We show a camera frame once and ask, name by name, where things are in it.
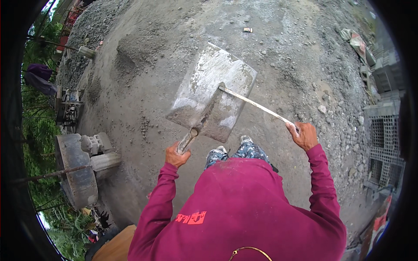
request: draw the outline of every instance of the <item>hand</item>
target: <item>hand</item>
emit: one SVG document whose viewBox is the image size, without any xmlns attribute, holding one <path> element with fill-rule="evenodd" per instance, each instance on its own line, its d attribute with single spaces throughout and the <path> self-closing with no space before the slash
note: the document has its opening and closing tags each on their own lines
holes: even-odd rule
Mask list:
<svg viewBox="0 0 418 261">
<path fill-rule="evenodd" d="M 191 155 L 190 149 L 183 155 L 178 154 L 177 146 L 179 143 L 180 142 L 175 142 L 171 147 L 166 149 L 166 162 L 176 166 L 177 168 L 185 164 Z"/>
<path fill-rule="evenodd" d="M 315 127 L 310 123 L 295 122 L 296 127 L 299 129 L 299 134 L 293 125 L 287 122 L 285 125 L 290 134 L 292 134 L 293 141 L 304 151 L 308 151 L 318 144 Z"/>
</svg>

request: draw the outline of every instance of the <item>wooden board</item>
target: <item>wooden board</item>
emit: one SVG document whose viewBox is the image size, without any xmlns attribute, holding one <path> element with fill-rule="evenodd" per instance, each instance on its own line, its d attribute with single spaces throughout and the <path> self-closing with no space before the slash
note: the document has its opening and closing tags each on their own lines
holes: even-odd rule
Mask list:
<svg viewBox="0 0 418 261">
<path fill-rule="evenodd" d="M 136 226 L 130 225 L 104 244 L 93 256 L 92 261 L 127 261 L 129 246 Z"/>
</svg>

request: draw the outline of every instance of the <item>shovel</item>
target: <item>shovel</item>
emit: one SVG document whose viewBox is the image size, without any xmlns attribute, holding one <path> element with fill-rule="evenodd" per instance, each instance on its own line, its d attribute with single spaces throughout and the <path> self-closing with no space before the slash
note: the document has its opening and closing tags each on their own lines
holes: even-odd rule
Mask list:
<svg viewBox="0 0 418 261">
<path fill-rule="evenodd" d="M 257 72 L 242 60 L 207 43 L 191 63 L 166 115 L 188 129 L 177 152 L 184 154 L 199 135 L 225 143 L 245 101 L 221 91 L 219 84 L 248 98 L 256 77 Z"/>
</svg>

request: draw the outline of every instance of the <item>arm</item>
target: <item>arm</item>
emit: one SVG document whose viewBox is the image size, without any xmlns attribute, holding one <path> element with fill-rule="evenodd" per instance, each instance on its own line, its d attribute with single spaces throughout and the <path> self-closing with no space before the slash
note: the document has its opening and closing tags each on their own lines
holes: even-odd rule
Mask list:
<svg viewBox="0 0 418 261">
<path fill-rule="evenodd" d="M 161 168 L 158 182 L 143 209 L 135 234 L 129 247 L 128 259 L 146 258 L 155 238 L 170 223 L 173 215 L 173 198 L 176 195 L 175 179 L 178 168 L 186 163 L 190 151 L 184 155 L 176 153 L 178 142 L 166 149 L 166 163 Z"/>
<path fill-rule="evenodd" d="M 311 164 L 312 196 L 309 198 L 311 212 L 321 217 L 325 221 L 323 226 L 327 227 L 341 240 L 341 245 L 345 246 L 346 228 L 339 218 L 340 206 L 334 182 L 328 169 L 325 152 L 318 143 L 315 127 L 310 123 L 295 122 L 295 125 L 299 129 L 299 135 L 296 135 L 296 130 L 292 125 L 286 123 L 293 141 L 305 150 Z"/>
<path fill-rule="evenodd" d="M 317 144 L 306 154 L 312 169 L 312 196 L 309 198 L 311 212 L 323 218 L 325 218 L 324 216 L 334 216 L 339 219 L 340 206 L 322 146 Z"/>
</svg>

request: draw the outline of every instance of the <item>green foliage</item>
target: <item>green foliage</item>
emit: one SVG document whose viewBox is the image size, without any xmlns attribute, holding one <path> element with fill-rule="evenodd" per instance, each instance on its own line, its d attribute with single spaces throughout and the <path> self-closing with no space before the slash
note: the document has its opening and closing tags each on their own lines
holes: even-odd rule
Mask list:
<svg viewBox="0 0 418 261">
<path fill-rule="evenodd" d="M 48 16 L 41 27 L 46 11 L 47 9 L 44 9 L 38 16 L 28 34 L 43 35 L 45 40 L 57 43 L 62 25 L 53 24 Z M 27 41 L 22 70 L 25 71 L 31 63 L 46 64 L 55 70 L 56 64 L 52 60 L 55 49 L 54 45 L 42 46 L 38 42 Z M 49 81 L 54 82 L 55 78 L 51 77 Z M 21 96 L 23 103 L 23 156 L 28 176 L 57 171 L 55 156 L 51 153 L 55 151 L 54 139 L 55 135 L 61 134 L 60 130 L 55 126 L 54 118 L 33 118 L 54 117 L 55 111 L 51 106 L 53 98 L 24 83 L 21 84 Z M 74 261 L 84 260 L 84 244 L 89 242 L 87 228 L 92 218 L 71 208 L 66 196 L 61 191 L 58 177 L 29 182 L 29 189 L 38 210 L 49 208 L 43 211 L 45 220 L 50 225 L 48 234 L 61 254 Z"/>
<path fill-rule="evenodd" d="M 92 222 L 91 216 L 78 214 L 73 220 L 74 216 L 68 214 L 65 206 L 61 209 L 55 209 L 54 214 L 59 218 L 63 224 L 61 228 L 48 229 L 48 234 L 55 243 L 63 256 L 73 261 L 84 260 L 84 244 L 89 243 L 88 224 Z"/>
</svg>

